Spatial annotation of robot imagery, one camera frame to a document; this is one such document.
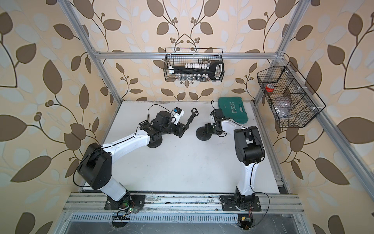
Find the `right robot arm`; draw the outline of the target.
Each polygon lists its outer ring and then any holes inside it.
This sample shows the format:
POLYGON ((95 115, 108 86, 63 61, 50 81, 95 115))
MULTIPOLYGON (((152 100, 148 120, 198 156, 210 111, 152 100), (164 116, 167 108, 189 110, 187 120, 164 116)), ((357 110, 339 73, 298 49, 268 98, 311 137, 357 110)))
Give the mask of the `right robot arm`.
POLYGON ((206 123, 196 131, 201 141, 207 141, 212 135, 234 137, 235 153, 239 162, 243 163, 243 176, 236 186, 234 201, 237 206, 253 202, 256 192, 253 189, 255 172, 258 164, 265 158, 265 149, 259 130, 256 126, 243 126, 223 115, 222 109, 210 113, 210 123, 206 123))

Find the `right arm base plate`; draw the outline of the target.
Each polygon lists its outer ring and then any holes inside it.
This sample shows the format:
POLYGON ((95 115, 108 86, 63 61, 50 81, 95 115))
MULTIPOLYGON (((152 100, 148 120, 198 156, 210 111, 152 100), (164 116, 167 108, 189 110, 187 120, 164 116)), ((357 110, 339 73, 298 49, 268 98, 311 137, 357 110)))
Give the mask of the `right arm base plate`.
POLYGON ((225 212, 260 212, 262 210, 258 196, 255 194, 249 196, 241 196, 235 194, 233 196, 219 196, 219 200, 222 204, 222 210, 225 212))

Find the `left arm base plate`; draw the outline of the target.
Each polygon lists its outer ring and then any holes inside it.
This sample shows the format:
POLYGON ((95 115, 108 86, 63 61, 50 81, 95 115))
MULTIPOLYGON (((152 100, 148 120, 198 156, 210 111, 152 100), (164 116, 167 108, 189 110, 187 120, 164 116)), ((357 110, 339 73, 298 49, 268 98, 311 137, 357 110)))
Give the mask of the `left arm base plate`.
POLYGON ((107 196, 105 203, 105 210, 126 210, 135 209, 134 213, 142 210, 145 205, 145 195, 129 195, 122 198, 120 201, 115 201, 107 196))

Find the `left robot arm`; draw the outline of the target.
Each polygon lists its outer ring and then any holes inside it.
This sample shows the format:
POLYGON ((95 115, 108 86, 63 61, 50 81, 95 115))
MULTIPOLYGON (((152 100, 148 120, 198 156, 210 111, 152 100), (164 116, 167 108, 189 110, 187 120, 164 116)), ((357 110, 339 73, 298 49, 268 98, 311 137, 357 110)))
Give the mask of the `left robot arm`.
POLYGON ((171 112, 160 111, 152 121, 139 123, 136 132, 129 136, 103 145, 91 144, 77 167, 78 174, 92 189, 103 192, 115 202, 123 201, 130 192, 113 177, 112 165, 140 147, 157 148, 163 141, 163 135, 173 134, 181 138, 199 115, 193 108, 187 124, 183 124, 179 121, 183 114, 184 111, 178 107, 171 112))

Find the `black round base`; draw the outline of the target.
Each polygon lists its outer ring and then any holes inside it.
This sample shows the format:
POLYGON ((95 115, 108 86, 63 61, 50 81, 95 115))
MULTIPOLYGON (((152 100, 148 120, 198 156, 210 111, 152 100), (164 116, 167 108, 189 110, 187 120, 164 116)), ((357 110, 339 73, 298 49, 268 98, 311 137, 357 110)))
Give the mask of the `black round base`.
POLYGON ((207 133, 205 127, 199 127, 196 130, 196 137, 201 141, 207 141, 211 138, 212 134, 207 133))
POLYGON ((156 141, 153 141, 152 143, 149 143, 147 146, 149 148, 157 148, 157 147, 159 147, 162 144, 162 142, 163 142, 163 139, 160 138, 160 139, 158 139, 156 141))

